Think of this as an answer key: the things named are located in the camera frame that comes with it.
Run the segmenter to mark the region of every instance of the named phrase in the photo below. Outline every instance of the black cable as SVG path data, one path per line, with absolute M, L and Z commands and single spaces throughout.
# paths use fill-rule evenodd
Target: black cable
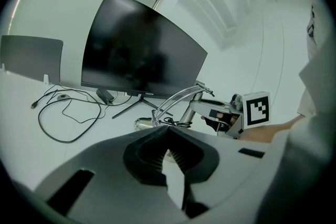
M 193 124 L 192 122 L 188 122 L 188 123 L 178 123 L 178 121 L 174 121 L 173 118 L 171 117 L 166 117 L 163 119 L 163 122 L 167 125 L 171 125 L 171 126 L 180 126 L 180 127 L 184 127 L 184 128 L 190 128 L 191 125 Z
M 39 101 L 41 101 L 44 97 L 49 96 L 49 95 L 52 94 L 52 96 L 51 96 L 51 98 L 48 100 L 47 104 L 46 104 L 46 105 L 40 110 L 40 112 L 38 113 L 38 124 L 39 124 L 41 130 L 42 130 L 42 131 L 43 131 L 49 138 L 51 138 L 51 139 L 53 139 L 54 141 L 57 141 L 57 142 L 59 142 L 59 143 L 70 144 L 70 143 L 72 143 L 72 142 L 78 140 L 78 139 L 81 138 L 81 137 L 82 137 L 82 136 L 83 136 L 89 129 L 91 129 L 91 127 L 96 123 L 97 120 L 102 119 L 103 117 L 105 117 L 106 109 L 107 109 L 108 107 L 110 107 L 110 106 L 119 106 L 119 105 L 123 105 L 123 104 L 127 103 L 127 102 L 132 98 L 132 97 L 129 97 L 125 102 L 120 103 L 120 104 L 115 104 L 115 105 L 114 105 L 114 104 L 104 104 L 104 103 L 100 103 L 100 102 L 98 102 L 98 101 L 97 101 L 92 95 L 90 95 L 88 92 L 81 91 L 81 90 L 67 89 L 67 88 L 64 88 L 64 87 L 61 86 L 61 85 L 59 85 L 59 86 L 61 86 L 64 90 L 55 90 L 55 91 L 52 91 L 52 92 L 48 92 L 48 91 L 50 91 L 53 87 L 55 87 L 56 85 L 54 85 L 54 86 L 52 86 L 50 89 L 48 89 L 48 90 L 44 93 L 44 95 L 43 95 L 41 98 L 39 98 L 37 101 L 35 101 L 35 102 L 31 105 L 31 107 L 32 107 L 32 109 L 34 109 L 34 108 L 37 106 L 37 104 L 38 104 Z M 75 91 L 75 92 L 78 92 L 78 93 L 80 93 L 80 94 L 86 96 L 87 101 L 86 101 L 86 100 L 82 100 L 82 99 L 77 99 L 77 98 L 67 98 L 67 99 L 57 100 L 57 101 L 54 101 L 54 102 L 51 102 L 51 103 L 50 103 L 50 101 L 51 101 L 55 96 L 59 95 L 59 94 L 56 94 L 57 92 L 64 92 L 64 91 Z M 89 101 L 88 96 L 91 97 L 94 101 Z M 57 138 L 54 138 L 54 137 L 51 136 L 50 134 L 48 134 L 47 131 L 43 128 L 42 123 L 41 123 L 41 119 L 40 119 L 40 116 L 41 116 L 42 112 L 43 112 L 47 107 L 49 107 L 49 106 L 52 105 L 52 104 L 55 104 L 55 103 L 58 103 L 58 102 L 62 102 L 62 101 L 64 101 L 64 100 L 70 100 L 70 102 L 69 102 L 69 104 L 66 106 L 66 108 L 69 107 L 69 105 L 70 105 L 70 103 L 72 102 L 72 100 L 76 100 L 76 101 L 80 101 L 80 102 L 93 103 L 93 104 L 97 104 L 97 105 L 99 106 L 99 114 L 97 115 L 97 117 L 96 117 L 96 118 L 92 118 L 92 119 L 88 119 L 88 120 L 84 121 L 84 122 L 87 122 L 87 121 L 89 121 L 89 120 L 94 120 L 94 121 L 92 122 L 92 124 L 91 124 L 86 130 L 84 130 L 80 135 L 78 135 L 75 139 L 73 139 L 73 140 L 69 140 L 69 141 L 59 140 L 59 139 L 57 139 Z M 106 105 L 107 107 L 106 107 L 105 110 L 104 110 L 104 116 L 100 118 L 99 115 L 100 115 L 100 113 L 101 113 L 101 105 Z M 67 116 L 67 117 L 69 117 L 69 118 L 71 118 L 71 119 L 73 119 L 73 120 L 75 120 L 75 121 L 77 121 L 76 119 L 72 118 L 71 116 L 64 114 L 63 112 L 64 112 L 65 109 L 63 109 L 62 114 L 65 115 L 65 116 Z

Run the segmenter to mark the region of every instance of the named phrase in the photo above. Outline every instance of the white sleeve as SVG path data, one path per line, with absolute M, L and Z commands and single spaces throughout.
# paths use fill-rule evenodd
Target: white sleeve
M 307 27 L 307 50 L 311 60 L 322 47 L 327 37 L 334 29 L 334 21 L 325 0 L 312 0 L 310 22 Z M 309 92 L 305 89 L 298 113 L 303 116 L 312 116 L 316 112 Z
M 305 89 L 302 95 L 298 113 L 305 117 L 310 117 L 315 114 L 315 106 L 307 89 Z

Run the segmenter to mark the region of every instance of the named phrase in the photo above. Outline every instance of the monitor base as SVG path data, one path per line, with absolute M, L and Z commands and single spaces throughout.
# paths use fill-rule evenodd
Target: monitor base
M 136 105 L 141 104 L 141 103 L 145 103 L 146 105 L 149 105 L 149 106 L 151 106 L 154 109 L 157 109 L 156 105 L 154 105 L 154 104 L 148 102 L 147 100 L 145 100 L 144 96 L 140 96 L 140 99 L 137 102 L 135 102 L 134 104 L 130 105 L 128 108 L 124 109 L 123 111 L 119 112 L 118 114 L 114 115 L 112 117 L 112 119 L 113 120 L 116 119 L 117 117 L 121 116 L 125 112 L 129 111 L 130 109 L 132 109 L 133 107 L 135 107 Z

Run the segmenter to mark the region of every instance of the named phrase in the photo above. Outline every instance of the power adapter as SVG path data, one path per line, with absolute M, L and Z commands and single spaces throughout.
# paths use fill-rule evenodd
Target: power adapter
M 114 97 L 107 90 L 98 89 L 96 94 L 104 102 L 104 104 L 112 104 L 114 100 Z

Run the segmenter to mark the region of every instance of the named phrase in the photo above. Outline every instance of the black monitor screen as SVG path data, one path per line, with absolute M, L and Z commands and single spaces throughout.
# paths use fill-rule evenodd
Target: black monitor screen
M 82 85 L 172 95 L 194 85 L 207 52 L 164 16 L 135 0 L 104 0 L 92 23 Z

